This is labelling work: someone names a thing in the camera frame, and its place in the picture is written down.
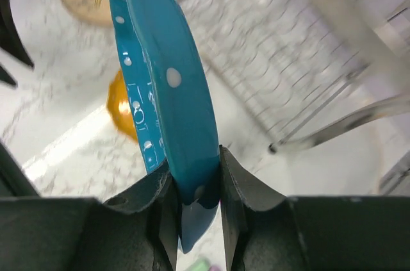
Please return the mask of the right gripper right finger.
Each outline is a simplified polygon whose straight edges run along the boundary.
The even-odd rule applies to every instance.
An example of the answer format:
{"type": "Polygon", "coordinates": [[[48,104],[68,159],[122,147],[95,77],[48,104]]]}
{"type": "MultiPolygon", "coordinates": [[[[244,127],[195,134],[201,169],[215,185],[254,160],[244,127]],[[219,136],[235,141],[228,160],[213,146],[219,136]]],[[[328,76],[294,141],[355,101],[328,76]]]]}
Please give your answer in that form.
{"type": "Polygon", "coordinates": [[[228,270],[409,269],[408,197],[287,197],[220,159],[228,270]]]}

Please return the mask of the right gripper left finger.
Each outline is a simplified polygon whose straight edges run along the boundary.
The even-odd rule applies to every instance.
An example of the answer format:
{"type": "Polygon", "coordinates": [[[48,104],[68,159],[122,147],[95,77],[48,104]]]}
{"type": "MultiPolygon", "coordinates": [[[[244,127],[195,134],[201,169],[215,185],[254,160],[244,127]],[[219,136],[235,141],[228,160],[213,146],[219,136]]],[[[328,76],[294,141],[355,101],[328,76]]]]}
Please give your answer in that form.
{"type": "Polygon", "coordinates": [[[106,202],[39,196],[1,176],[2,270],[174,270],[177,200],[167,163],[106,202]]]}

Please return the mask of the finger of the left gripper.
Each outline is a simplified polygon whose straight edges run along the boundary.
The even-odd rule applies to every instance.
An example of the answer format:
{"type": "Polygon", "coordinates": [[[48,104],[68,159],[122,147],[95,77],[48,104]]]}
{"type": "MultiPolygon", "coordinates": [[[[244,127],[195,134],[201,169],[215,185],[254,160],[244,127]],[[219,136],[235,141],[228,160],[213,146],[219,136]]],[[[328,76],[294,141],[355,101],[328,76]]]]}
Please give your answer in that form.
{"type": "Polygon", "coordinates": [[[1,0],[1,49],[29,69],[34,69],[35,64],[24,48],[15,27],[10,0],[1,0]]]}

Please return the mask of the blue polka dot plate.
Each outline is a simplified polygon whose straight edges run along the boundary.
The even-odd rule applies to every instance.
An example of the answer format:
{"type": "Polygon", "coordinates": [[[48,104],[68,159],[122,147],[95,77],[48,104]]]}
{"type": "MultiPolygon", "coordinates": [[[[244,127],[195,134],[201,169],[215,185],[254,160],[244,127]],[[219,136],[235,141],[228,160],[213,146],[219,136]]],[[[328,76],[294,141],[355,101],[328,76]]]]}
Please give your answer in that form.
{"type": "Polygon", "coordinates": [[[211,95],[176,0],[109,0],[117,52],[146,170],[167,162],[181,205],[183,252],[212,223],[220,151],[211,95]]]}

